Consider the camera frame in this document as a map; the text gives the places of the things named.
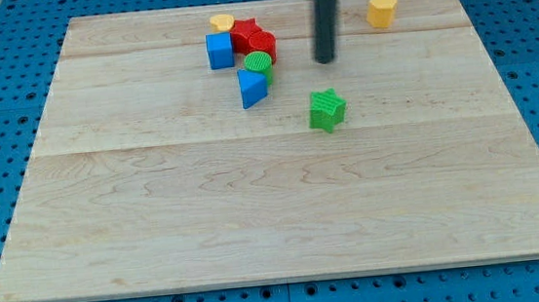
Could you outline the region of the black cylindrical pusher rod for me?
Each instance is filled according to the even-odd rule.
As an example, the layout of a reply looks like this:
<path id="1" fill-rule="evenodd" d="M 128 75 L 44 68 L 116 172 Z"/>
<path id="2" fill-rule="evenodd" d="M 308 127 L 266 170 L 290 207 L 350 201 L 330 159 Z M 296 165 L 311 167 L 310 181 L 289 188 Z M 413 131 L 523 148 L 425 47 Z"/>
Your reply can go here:
<path id="1" fill-rule="evenodd" d="M 314 59 L 321 64 L 334 61 L 338 0 L 313 0 Z"/>

